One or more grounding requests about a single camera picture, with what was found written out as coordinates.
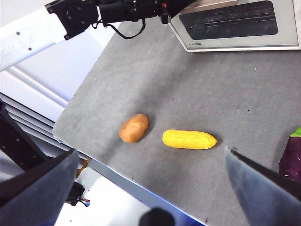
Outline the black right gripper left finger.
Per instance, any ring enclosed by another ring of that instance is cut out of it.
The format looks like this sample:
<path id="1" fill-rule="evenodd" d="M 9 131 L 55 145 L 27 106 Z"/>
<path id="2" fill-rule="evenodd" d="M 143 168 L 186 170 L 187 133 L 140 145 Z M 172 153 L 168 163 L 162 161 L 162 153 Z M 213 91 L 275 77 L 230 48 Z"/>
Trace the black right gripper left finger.
<path id="1" fill-rule="evenodd" d="M 2 226 L 53 226 L 79 165 L 70 150 L 0 184 Z"/>

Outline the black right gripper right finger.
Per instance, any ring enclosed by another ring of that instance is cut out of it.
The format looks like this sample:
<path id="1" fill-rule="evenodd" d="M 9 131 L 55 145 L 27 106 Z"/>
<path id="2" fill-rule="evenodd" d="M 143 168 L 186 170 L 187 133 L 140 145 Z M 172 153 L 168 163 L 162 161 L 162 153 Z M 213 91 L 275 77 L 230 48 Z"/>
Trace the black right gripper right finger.
<path id="1" fill-rule="evenodd" d="M 225 147 L 231 187 L 251 226 L 299 226 L 301 185 Z"/>

